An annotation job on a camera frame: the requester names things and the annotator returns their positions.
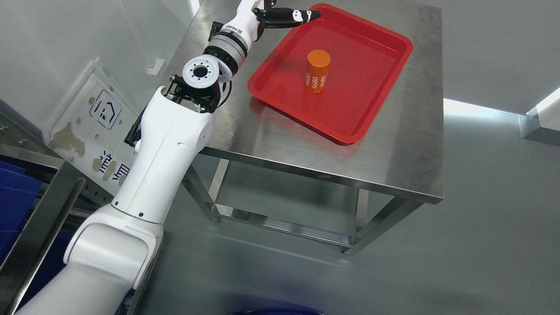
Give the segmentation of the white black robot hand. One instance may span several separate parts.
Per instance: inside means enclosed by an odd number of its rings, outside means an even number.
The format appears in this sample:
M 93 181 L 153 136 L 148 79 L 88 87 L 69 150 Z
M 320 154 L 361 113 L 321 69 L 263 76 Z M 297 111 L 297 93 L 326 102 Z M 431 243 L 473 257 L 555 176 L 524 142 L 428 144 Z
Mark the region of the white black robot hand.
M 297 10 L 276 7 L 274 0 L 242 0 L 236 15 L 218 31 L 218 35 L 230 35 L 234 42 L 241 43 L 246 53 L 262 36 L 264 29 L 285 29 L 302 26 L 320 18 L 320 10 Z

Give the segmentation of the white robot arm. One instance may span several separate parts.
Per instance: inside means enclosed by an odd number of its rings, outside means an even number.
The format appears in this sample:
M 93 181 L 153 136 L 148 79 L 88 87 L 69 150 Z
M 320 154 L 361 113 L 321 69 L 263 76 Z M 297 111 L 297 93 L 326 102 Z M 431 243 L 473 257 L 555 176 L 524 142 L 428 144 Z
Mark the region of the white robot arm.
M 114 199 L 72 237 L 64 268 L 19 315 L 113 315 L 145 278 L 163 223 L 194 157 L 207 144 L 223 85 L 246 60 L 258 27 L 229 22 L 212 30 L 203 54 L 159 87 L 140 120 L 136 158 Z

